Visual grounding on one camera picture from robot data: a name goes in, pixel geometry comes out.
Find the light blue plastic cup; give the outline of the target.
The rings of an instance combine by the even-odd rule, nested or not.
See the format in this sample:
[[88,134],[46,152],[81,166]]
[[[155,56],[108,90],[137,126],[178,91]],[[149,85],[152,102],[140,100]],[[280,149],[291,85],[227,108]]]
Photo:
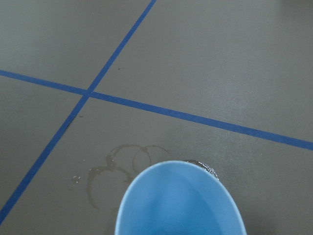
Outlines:
[[225,186],[190,162],[165,161],[142,171],[121,201],[117,235],[244,235]]

